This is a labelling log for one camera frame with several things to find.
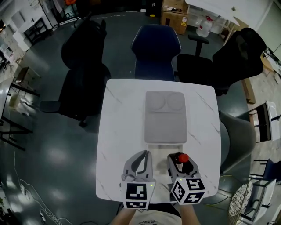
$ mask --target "marble table top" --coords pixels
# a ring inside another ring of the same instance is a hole
[[[182,145],[148,145],[144,141],[145,95],[147,91],[176,91],[184,94],[187,142]],[[150,203],[168,203],[166,159],[175,152],[189,155],[206,180],[204,197],[217,193],[220,178],[220,120],[212,87],[159,80],[110,79],[104,93],[97,145],[96,194],[121,202],[121,175],[134,154],[152,154],[156,186]]]

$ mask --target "gray floor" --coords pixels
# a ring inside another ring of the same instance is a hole
[[[99,15],[95,16],[95,20],[101,22],[100,17],[106,20],[108,32],[103,63],[109,68],[112,78],[133,78],[135,56],[130,49],[133,38],[142,25],[158,23],[159,19],[135,12]],[[59,97],[68,71],[62,62],[60,50],[73,30],[71,24],[57,29],[53,36],[33,46],[25,55],[29,65],[42,76],[38,87],[40,100],[57,100]],[[190,41],[187,34],[179,35],[182,53],[194,54],[196,43]],[[208,39],[210,45],[203,45],[201,56],[212,58],[222,47],[223,41],[213,33]],[[227,96],[219,97],[218,105],[219,109],[234,116],[246,112],[241,83],[234,84]],[[16,113],[11,114],[11,119],[24,124],[30,122]],[[38,112],[32,120],[33,134],[24,136],[26,151],[15,149],[15,167],[20,179],[34,186],[57,218],[67,218],[74,225],[83,221],[94,221],[99,225],[109,223],[119,203],[101,200],[95,194],[98,118],[90,118],[85,129],[80,128],[77,121],[59,114]],[[14,149],[10,145],[1,143],[0,166],[1,179],[12,210],[22,224],[40,224],[39,205],[21,195],[14,171]],[[249,167],[250,158],[247,158],[230,174],[243,180],[249,174]],[[234,189],[239,186],[239,183],[232,183]],[[32,187],[28,190],[39,200]],[[208,199],[205,203],[215,203],[215,200]],[[227,212],[224,210],[203,204],[195,206],[195,210],[202,224],[227,224]]]

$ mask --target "box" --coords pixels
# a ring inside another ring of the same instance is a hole
[[[163,0],[162,12],[168,11],[169,7],[180,9],[180,11],[174,11],[176,13],[187,13],[188,4],[184,0]]]
[[[172,27],[177,34],[184,35],[187,27],[187,14],[162,12],[161,24]]]

